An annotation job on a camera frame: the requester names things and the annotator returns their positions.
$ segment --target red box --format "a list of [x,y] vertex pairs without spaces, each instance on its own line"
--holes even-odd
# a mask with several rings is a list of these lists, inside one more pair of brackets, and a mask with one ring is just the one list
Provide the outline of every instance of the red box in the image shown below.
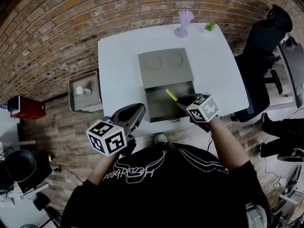
[[18,109],[10,112],[10,117],[37,119],[46,115],[45,105],[39,101],[26,99],[22,96],[14,97],[12,100]]

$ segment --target white sneaker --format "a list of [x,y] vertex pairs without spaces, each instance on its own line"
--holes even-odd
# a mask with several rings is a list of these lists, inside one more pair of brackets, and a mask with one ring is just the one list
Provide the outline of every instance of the white sneaker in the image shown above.
[[163,133],[157,133],[155,136],[154,136],[154,143],[155,145],[157,145],[157,143],[167,143],[168,140],[167,140],[167,137],[166,135],[164,135]]

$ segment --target yellow object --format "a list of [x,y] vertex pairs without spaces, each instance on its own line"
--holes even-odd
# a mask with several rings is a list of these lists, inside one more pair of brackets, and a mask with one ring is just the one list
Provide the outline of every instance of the yellow object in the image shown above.
[[170,92],[169,89],[166,89],[166,93],[170,95],[173,100],[177,101],[177,98]]

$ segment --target electrical cord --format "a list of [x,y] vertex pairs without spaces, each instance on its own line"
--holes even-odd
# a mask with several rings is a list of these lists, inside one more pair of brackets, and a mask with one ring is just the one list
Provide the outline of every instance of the electrical cord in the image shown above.
[[40,222],[38,225],[36,225],[37,227],[39,227],[43,222],[45,222],[47,219],[49,219],[50,217],[47,217],[44,221]]
[[63,169],[55,168],[53,171],[55,171],[55,172],[62,172],[62,171],[64,171],[64,170],[67,170],[67,171],[69,171],[70,173],[74,174],[74,175],[77,177],[77,179],[78,179],[81,183],[84,183],[83,181],[80,180],[80,178],[79,178],[74,172],[70,171],[68,168],[63,168]]
[[212,137],[212,134],[210,133],[210,135],[209,135],[209,144],[208,144],[208,148],[207,148],[207,152],[209,152],[209,147],[210,147],[210,145],[212,144],[212,141],[213,141],[213,137]]
[[5,157],[5,156],[3,155],[3,153],[4,153],[5,151],[9,150],[9,149],[12,149],[12,150],[14,151],[14,149],[13,149],[12,147],[9,147],[9,148],[7,148],[6,150],[4,150],[0,155],[2,155],[3,157]]
[[62,171],[64,171],[64,170],[67,170],[67,171],[69,171],[70,173],[74,174],[74,175],[77,177],[77,179],[78,179],[81,183],[84,183],[83,181],[80,180],[80,178],[79,178],[74,172],[70,171],[70,170],[67,169],[67,168],[62,169]]
[[266,166],[265,166],[265,173],[267,174],[274,174],[277,178],[281,178],[281,177],[285,177],[285,176],[278,176],[277,174],[275,174],[273,171],[270,171],[270,172],[267,172],[267,160],[266,160],[266,157],[264,157],[265,159],[265,162],[266,162]]

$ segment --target white table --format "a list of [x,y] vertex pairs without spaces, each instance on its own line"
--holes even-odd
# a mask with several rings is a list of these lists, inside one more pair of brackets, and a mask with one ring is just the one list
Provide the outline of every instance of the white table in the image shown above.
[[[221,116],[248,108],[244,84],[228,43],[217,26],[204,30],[205,23],[190,24],[188,36],[178,38],[174,30],[179,24],[137,29],[110,36],[98,42],[98,63],[104,114],[134,103],[147,107],[138,54],[169,48],[185,48],[194,76],[196,93],[214,95]],[[149,122],[149,111],[134,136],[187,127],[188,117],[179,122]]]

